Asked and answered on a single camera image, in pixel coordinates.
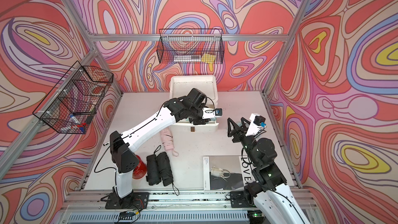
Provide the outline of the white plastic drawer cabinet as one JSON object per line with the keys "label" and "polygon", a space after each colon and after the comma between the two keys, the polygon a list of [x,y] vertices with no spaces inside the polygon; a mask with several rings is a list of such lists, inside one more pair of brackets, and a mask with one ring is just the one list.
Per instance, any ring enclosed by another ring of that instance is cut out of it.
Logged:
{"label": "white plastic drawer cabinet", "polygon": [[[197,76],[174,76],[170,82],[170,99],[186,96],[189,92],[196,88],[208,96],[211,100],[207,100],[206,106],[213,108],[215,103],[218,107],[218,90],[216,78],[214,75],[197,75]],[[174,132],[197,132],[212,133],[218,130],[219,123],[217,120],[211,119],[205,125],[193,125],[188,119],[181,120],[170,126]]]}

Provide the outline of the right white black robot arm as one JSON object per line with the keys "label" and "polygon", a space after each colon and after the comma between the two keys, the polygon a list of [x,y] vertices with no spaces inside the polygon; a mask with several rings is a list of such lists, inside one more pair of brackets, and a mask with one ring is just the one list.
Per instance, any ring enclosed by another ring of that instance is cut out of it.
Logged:
{"label": "right white black robot arm", "polygon": [[273,141],[264,136],[265,117],[252,114],[241,118],[240,124],[227,119],[228,137],[240,143],[246,153],[254,181],[244,186],[244,196],[271,224],[309,224],[310,221],[296,201],[287,180],[275,162],[277,152]]}

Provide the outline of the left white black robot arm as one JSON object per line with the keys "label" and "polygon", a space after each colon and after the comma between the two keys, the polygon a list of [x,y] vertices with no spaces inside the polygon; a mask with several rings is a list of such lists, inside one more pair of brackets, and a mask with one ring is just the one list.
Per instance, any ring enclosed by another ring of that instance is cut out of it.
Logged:
{"label": "left white black robot arm", "polygon": [[116,166],[114,190],[119,198],[123,199],[133,192],[133,171],[139,164],[135,152],[146,141],[181,120],[187,119],[193,125],[206,125],[222,116],[222,109],[206,106],[207,100],[202,91],[193,88],[188,95],[164,102],[159,111],[137,126],[110,135],[109,150]]}

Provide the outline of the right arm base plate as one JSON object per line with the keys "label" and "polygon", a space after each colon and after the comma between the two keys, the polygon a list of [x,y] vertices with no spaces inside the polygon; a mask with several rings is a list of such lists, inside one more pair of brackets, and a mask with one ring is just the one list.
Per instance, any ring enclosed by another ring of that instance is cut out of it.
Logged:
{"label": "right arm base plate", "polygon": [[255,208],[254,198],[247,191],[230,191],[229,196],[226,197],[230,203],[231,208]]}

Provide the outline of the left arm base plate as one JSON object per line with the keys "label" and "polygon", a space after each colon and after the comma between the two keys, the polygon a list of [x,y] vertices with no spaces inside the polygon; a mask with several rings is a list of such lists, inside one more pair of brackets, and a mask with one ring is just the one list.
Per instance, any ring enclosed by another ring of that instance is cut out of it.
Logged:
{"label": "left arm base plate", "polygon": [[101,198],[104,201],[106,209],[146,209],[149,202],[148,192],[133,192],[124,198],[120,198],[117,193],[112,192]]}

